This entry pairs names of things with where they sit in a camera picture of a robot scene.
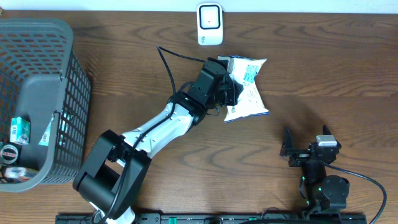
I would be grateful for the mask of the round black red tin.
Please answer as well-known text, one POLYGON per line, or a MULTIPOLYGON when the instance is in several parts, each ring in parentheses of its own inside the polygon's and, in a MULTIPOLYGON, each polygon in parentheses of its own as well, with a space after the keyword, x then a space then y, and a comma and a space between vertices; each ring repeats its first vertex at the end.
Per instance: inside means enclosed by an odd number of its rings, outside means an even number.
POLYGON ((21 156, 21 147, 17 144, 7 143, 1 149, 1 164, 16 165, 21 156))

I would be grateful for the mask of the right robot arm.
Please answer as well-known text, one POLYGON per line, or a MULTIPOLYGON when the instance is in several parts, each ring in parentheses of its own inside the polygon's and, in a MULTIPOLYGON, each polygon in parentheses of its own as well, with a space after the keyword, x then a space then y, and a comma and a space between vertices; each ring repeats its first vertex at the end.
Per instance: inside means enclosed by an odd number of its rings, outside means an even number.
POLYGON ((290 167, 302 170, 299 191, 308 203, 302 213, 306 219, 315 215, 334 215, 346 208, 349 181, 326 174, 326 166, 336 160, 340 149, 341 144, 325 125, 323 134, 316 136, 307 149, 297 149, 289 129, 285 128, 280 156, 289 158, 290 167))

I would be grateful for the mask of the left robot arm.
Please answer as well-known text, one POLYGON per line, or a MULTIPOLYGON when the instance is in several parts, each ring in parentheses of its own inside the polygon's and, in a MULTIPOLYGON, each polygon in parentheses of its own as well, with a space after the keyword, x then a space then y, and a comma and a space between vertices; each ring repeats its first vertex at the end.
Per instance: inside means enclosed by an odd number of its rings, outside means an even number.
POLYGON ((175 90, 154 118, 123 134, 107 130, 96 140, 73 188, 94 208, 90 223, 132 223, 135 201, 152 158, 220 106, 233 106, 243 91, 224 67, 203 67, 194 82, 175 90))

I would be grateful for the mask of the teal white packet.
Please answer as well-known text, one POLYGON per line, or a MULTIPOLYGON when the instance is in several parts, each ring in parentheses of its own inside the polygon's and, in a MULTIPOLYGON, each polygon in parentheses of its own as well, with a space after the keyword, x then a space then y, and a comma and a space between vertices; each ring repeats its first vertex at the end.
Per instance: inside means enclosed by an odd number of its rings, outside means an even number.
POLYGON ((39 145, 40 146, 48 146, 49 145, 49 141, 50 141, 50 133, 51 133, 51 126, 52 126, 52 122, 54 121, 54 117, 51 118, 51 120, 49 121, 40 141, 39 141, 39 145))

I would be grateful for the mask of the orange white small pack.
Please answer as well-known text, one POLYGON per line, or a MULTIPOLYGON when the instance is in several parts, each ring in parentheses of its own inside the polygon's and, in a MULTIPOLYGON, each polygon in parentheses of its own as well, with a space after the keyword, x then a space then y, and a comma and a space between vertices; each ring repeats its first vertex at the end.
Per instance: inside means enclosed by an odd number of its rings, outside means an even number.
POLYGON ((5 167, 2 171, 2 177, 7 183, 25 182, 35 177, 39 172, 35 169, 26 167, 5 167))

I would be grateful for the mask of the white blue snack bag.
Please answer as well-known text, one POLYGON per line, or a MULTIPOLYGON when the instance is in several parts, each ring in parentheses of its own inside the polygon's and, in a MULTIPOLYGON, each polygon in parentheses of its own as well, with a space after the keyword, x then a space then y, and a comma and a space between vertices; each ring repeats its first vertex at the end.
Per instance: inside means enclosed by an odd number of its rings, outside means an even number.
POLYGON ((241 118, 269 114, 270 111, 264 106, 255 83, 255 78, 267 59, 253 59, 239 55, 219 55, 218 60, 228 61, 227 71, 231 79, 243 86, 237 104, 227 106, 228 112, 224 122, 230 123, 241 118))

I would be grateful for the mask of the green white small box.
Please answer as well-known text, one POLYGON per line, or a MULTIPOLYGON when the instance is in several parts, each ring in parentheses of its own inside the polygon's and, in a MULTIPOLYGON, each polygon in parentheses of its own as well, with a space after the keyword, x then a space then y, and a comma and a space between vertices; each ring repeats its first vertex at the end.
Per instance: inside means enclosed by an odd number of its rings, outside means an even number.
POLYGON ((30 143, 30 122, 21 117, 12 118, 9 141, 21 146, 28 145, 30 143))

